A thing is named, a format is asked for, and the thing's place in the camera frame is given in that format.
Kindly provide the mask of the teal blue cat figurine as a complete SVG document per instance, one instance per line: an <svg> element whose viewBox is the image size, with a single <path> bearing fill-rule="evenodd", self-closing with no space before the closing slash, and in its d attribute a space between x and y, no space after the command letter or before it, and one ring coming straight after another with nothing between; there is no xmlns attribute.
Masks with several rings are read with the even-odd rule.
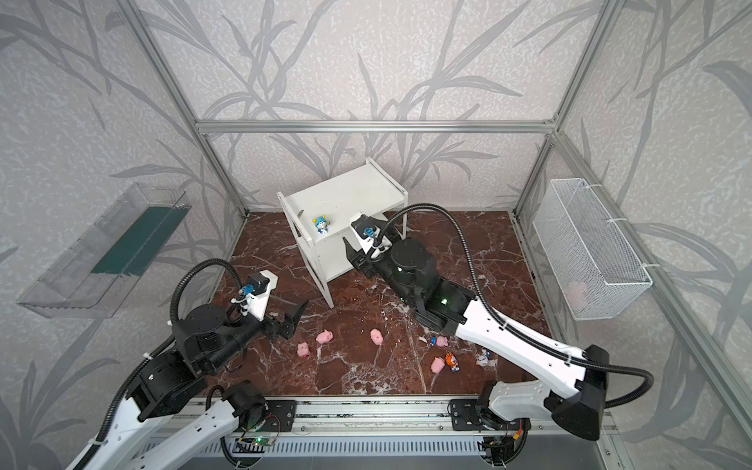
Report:
<svg viewBox="0 0 752 470"><path fill-rule="evenodd" d="M315 226L315 230L320 235L326 235L329 233L329 221L325 217L325 215L321 215L320 217L316 217L311 221L313 225Z"/></svg>

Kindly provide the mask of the pink hat blue figurine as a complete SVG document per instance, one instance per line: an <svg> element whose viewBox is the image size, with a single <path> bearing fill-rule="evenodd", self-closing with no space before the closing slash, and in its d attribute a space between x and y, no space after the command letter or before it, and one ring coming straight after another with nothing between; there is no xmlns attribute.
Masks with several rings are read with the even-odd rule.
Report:
<svg viewBox="0 0 752 470"><path fill-rule="evenodd" d="M437 348L446 348L448 346L448 339L443 336L432 337L429 340L429 345Z"/></svg>

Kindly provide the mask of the white blue round figurine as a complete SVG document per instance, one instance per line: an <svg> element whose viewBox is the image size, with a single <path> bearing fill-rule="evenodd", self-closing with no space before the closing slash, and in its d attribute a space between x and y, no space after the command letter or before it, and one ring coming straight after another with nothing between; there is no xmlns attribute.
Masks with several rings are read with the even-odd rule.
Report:
<svg viewBox="0 0 752 470"><path fill-rule="evenodd" d="M476 364L483 368L496 367L497 360L493 358L491 352L483 350L480 354L477 354Z"/></svg>

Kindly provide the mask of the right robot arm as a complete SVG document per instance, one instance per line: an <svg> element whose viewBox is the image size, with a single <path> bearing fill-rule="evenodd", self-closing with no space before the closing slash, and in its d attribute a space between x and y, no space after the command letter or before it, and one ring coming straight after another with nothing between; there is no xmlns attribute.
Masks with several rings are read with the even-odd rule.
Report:
<svg viewBox="0 0 752 470"><path fill-rule="evenodd" d="M478 294L442 278L435 258L417 240L398 239L375 254L368 252L371 246L368 238L356 247L346 242L348 262L368 278L381 277L421 324L478 345L533 375L531 381L485 387L477 409L488 423L549 418L576 437L599 439L608 388L605 350L557 342L486 307Z"/></svg>

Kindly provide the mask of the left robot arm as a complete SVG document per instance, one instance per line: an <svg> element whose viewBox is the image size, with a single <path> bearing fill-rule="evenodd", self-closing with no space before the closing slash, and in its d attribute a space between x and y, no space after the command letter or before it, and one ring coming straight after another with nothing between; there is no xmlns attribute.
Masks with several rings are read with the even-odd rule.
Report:
<svg viewBox="0 0 752 470"><path fill-rule="evenodd" d="M177 469L210 442L243 425L262 422L264 396L248 381L229 387L221 399L162 444L143 447L174 415L203 392L210 377L258 336L291 338L307 308L294 305L281 320L233 315L214 304L200 305L172 323L172 340L144 358L129 374L98 434L70 464L72 469Z"/></svg>

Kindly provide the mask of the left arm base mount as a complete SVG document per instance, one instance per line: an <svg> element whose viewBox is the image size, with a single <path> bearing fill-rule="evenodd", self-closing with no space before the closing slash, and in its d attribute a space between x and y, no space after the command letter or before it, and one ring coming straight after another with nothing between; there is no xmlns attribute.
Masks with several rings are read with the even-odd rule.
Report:
<svg viewBox="0 0 752 470"><path fill-rule="evenodd" d="M222 401L228 401L238 417L235 432L245 435L279 435L292 431L298 403L292 399L269 401L249 381L241 382L225 390L215 386L208 393L206 409L210 399L219 392ZM233 469L250 469L260 461L262 452L241 452L236 446L239 438L221 437L221 452Z"/></svg>

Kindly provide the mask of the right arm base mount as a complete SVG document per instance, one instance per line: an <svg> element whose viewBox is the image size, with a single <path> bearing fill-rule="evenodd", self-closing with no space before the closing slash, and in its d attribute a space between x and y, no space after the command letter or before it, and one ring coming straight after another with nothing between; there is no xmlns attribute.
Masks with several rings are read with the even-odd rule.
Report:
<svg viewBox="0 0 752 470"><path fill-rule="evenodd" d="M491 392L497 382L487 382L477 399L451 399L448 415L454 431L499 431L478 443L481 458L493 467L507 468L525 448L531 421L528 418L504 420L491 411Z"/></svg>

